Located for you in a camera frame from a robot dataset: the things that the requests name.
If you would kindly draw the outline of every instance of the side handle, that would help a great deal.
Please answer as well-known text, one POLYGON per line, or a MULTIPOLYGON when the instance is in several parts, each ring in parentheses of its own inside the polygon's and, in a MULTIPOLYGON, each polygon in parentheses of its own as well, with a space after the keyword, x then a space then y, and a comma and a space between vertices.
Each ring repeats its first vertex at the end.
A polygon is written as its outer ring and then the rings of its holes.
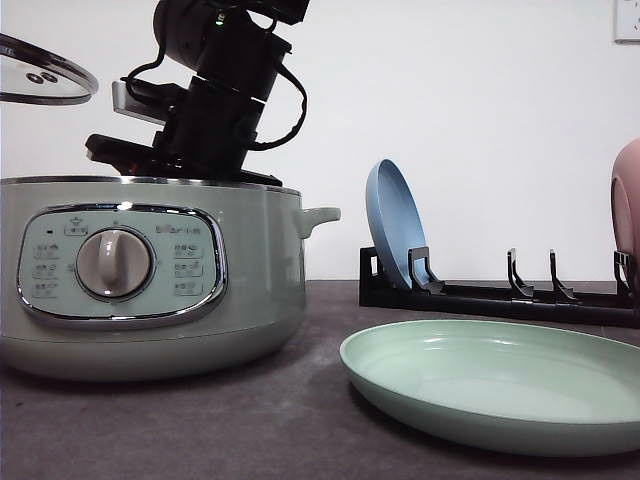
POLYGON ((296 214, 298 235, 302 240, 309 238, 315 227, 327 222, 340 220, 342 213, 339 208, 311 208, 299 210, 296 214))

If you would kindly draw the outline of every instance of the control knob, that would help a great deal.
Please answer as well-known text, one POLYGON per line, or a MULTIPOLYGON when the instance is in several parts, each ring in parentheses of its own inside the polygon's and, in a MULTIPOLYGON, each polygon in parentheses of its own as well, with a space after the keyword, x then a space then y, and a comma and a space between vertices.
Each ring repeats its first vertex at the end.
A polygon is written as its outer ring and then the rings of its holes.
POLYGON ((80 247, 76 272, 82 285, 105 298, 124 297, 142 288, 153 258, 135 233, 122 229, 95 233, 80 247))

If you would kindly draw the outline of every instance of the table surface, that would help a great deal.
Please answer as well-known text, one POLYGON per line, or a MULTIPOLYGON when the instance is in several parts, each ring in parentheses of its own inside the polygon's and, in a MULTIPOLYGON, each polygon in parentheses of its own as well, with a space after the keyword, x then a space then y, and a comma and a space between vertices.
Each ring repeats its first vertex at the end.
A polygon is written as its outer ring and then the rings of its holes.
MULTIPOLYGON (((474 317, 362 308, 356 281, 312 281, 307 292, 304 324, 280 351, 220 372, 96 385, 0 368, 2 479, 640 478, 640 451, 530 458, 391 419, 350 385, 342 340, 394 321, 474 317)), ((640 330, 548 325, 640 345, 640 330)))

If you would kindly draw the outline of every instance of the dish rack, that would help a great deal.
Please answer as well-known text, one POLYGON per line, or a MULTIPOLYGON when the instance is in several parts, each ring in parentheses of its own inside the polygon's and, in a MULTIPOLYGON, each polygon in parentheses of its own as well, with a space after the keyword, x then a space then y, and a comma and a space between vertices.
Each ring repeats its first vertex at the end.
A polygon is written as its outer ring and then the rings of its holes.
POLYGON ((549 254, 553 289, 528 285, 518 275, 516 250, 507 252, 508 287, 475 286, 439 280, 430 266, 429 247, 408 251, 411 290, 396 288, 385 275, 374 247, 360 249, 360 305, 435 312, 453 312, 540 322, 580 323, 640 328, 640 301, 634 292, 636 262, 614 252, 615 293, 586 293, 568 288, 556 274, 556 254, 549 254), (374 272, 374 260, 377 267, 374 272), (430 281, 415 274, 423 261, 430 281))

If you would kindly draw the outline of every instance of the mint green plate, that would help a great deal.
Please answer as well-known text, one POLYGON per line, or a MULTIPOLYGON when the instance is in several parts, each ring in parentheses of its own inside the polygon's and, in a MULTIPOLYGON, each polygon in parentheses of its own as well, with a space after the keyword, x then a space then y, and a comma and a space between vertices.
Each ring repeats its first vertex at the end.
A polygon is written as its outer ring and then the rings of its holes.
POLYGON ((640 348, 554 328, 420 320, 340 346, 355 387, 432 435, 524 455, 640 449, 640 348))

